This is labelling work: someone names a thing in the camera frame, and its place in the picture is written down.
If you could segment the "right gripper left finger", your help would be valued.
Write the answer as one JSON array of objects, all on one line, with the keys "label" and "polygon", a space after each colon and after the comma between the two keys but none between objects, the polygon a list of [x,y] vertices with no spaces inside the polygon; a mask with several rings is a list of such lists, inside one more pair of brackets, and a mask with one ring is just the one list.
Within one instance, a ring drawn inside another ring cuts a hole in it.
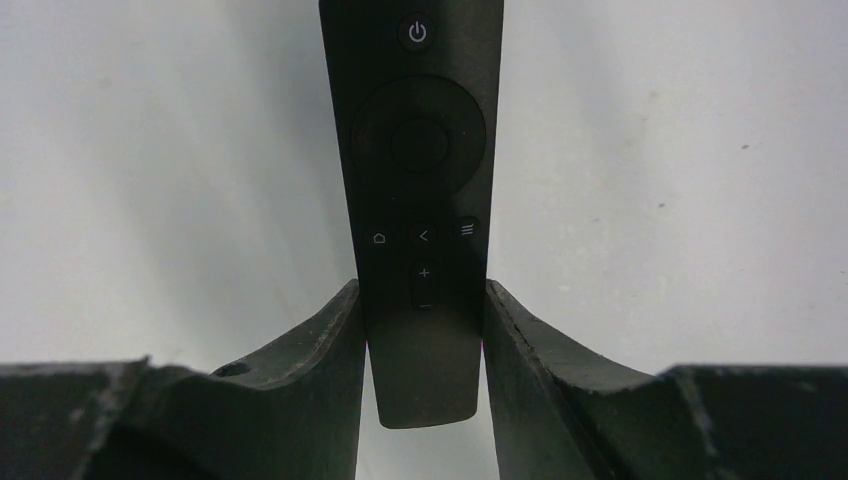
[{"label": "right gripper left finger", "polygon": [[148,359],[5,364],[5,479],[351,479],[365,338],[358,285],[211,373]]}]

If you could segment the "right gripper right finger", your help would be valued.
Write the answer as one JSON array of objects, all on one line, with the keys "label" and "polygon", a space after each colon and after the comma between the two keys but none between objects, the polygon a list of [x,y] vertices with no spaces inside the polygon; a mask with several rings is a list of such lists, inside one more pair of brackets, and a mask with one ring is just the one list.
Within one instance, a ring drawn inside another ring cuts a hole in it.
[{"label": "right gripper right finger", "polygon": [[616,363],[486,290],[484,354],[503,479],[843,479],[843,366]]}]

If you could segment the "black remote control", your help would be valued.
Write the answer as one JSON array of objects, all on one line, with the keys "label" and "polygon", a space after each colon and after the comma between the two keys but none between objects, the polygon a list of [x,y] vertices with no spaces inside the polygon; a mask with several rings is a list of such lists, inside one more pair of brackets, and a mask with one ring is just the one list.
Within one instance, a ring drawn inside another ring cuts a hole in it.
[{"label": "black remote control", "polygon": [[337,142],[378,418],[478,405],[500,1],[323,1]]}]

